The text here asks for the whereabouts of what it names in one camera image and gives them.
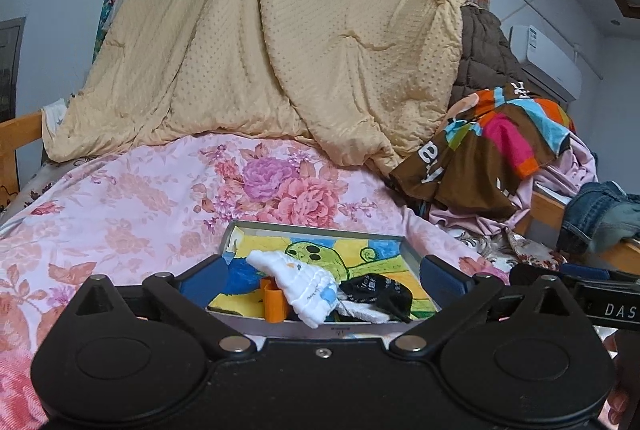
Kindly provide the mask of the person's right hand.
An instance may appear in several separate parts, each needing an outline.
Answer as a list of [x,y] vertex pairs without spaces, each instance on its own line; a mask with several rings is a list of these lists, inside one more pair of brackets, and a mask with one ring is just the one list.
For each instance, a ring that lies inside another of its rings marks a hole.
[[604,340],[613,358],[616,380],[608,395],[606,416],[617,429],[639,428],[639,334],[618,329]]

